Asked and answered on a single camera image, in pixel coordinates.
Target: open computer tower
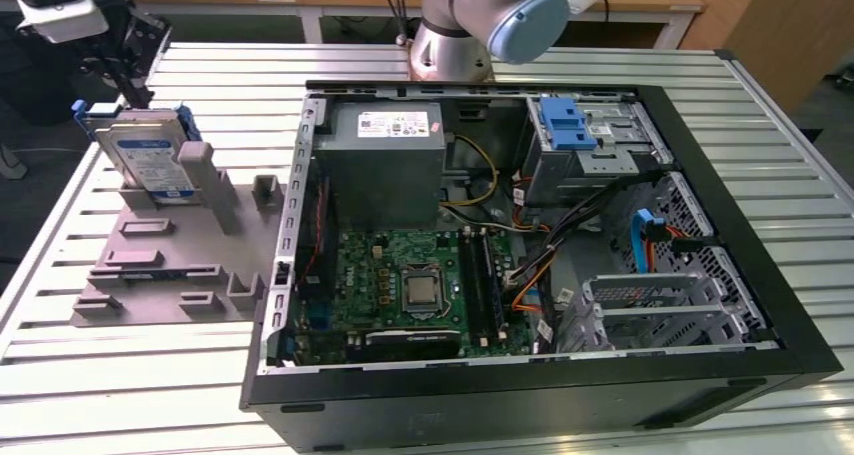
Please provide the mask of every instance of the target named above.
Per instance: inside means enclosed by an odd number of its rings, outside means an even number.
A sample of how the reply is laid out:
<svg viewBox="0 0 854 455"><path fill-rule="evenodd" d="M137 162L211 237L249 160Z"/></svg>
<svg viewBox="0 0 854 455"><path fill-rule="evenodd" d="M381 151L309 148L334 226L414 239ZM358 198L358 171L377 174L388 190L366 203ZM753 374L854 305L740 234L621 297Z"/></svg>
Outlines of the open computer tower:
<svg viewBox="0 0 854 455"><path fill-rule="evenodd" d="M300 452L694 425L840 363L666 92L313 82L242 408Z"/></svg>

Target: yellow wire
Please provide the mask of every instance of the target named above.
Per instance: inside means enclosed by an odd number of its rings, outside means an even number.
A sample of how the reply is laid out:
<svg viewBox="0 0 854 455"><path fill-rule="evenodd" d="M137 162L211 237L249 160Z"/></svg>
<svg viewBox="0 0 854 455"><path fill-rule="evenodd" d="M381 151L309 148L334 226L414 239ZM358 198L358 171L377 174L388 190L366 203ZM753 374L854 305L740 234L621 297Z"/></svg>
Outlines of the yellow wire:
<svg viewBox="0 0 854 455"><path fill-rule="evenodd" d="M488 190L488 192L484 195L481 195L478 198L473 198L472 200L461 200L460 202L452 202L452 201L440 202L440 205L445 207L448 206L465 207L469 205L477 205L478 203L481 203L482 201L485 201L488 198L493 196L493 194L496 193L496 189L498 188L498 170L496 169L496 163L493 163L493 159L486 154L481 146L472 140L472 138L465 137L462 135L457 135L457 138L462 138L464 140L466 140L466 142L472 145L472 148L476 149L476 151L481 154L481 156L486 160L486 163L490 164L490 169L493 170L493 184L490 185L490 189Z"/></svg>

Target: green motherboard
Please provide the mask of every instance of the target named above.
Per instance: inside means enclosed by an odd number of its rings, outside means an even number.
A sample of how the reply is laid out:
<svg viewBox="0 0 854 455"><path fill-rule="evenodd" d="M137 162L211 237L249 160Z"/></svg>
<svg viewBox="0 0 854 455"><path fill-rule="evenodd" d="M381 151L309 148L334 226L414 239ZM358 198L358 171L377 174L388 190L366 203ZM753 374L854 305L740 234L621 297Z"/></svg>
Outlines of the green motherboard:
<svg viewBox="0 0 854 455"><path fill-rule="evenodd" d="M486 342L470 336L466 297L472 296L472 282L466 283L461 265L464 236L457 231L417 230L340 234L334 299L304 307L304 324L314 329L309 363L348 362L336 334L384 330L457 331L458 357L530 353L524 317L509 320L501 340ZM496 231L484 240L501 278L514 268L509 236Z"/></svg>

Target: motherboard chip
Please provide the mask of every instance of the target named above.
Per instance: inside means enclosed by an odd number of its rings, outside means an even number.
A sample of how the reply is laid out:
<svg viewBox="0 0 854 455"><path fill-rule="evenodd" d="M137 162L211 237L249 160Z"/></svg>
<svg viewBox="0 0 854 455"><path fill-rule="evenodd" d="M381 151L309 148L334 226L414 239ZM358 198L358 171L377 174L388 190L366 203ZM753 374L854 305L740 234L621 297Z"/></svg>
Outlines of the motherboard chip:
<svg viewBox="0 0 854 455"><path fill-rule="evenodd" d="M406 297L410 304L436 304L440 299L440 294L434 289L436 278L434 277L410 277L406 280Z"/></svg>
<svg viewBox="0 0 854 455"><path fill-rule="evenodd" d="M442 271L436 264L409 266L402 270L404 311L414 318L425 320L442 310L445 293Z"/></svg>

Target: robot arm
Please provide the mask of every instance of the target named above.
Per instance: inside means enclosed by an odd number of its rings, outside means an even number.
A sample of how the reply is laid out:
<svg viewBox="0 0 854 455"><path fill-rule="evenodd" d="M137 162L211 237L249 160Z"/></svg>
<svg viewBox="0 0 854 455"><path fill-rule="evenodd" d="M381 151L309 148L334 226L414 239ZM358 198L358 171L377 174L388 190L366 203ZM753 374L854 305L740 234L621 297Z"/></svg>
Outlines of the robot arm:
<svg viewBox="0 0 854 455"><path fill-rule="evenodd" d="M146 79L169 42L170 22L142 12L130 0L18 0L26 36L71 50L81 69L99 74L133 108L147 108L154 93Z"/></svg>
<svg viewBox="0 0 854 455"><path fill-rule="evenodd" d="M508 63L530 62L556 43L569 17L568 0L425 0L410 51L413 76L486 79L490 54Z"/></svg>

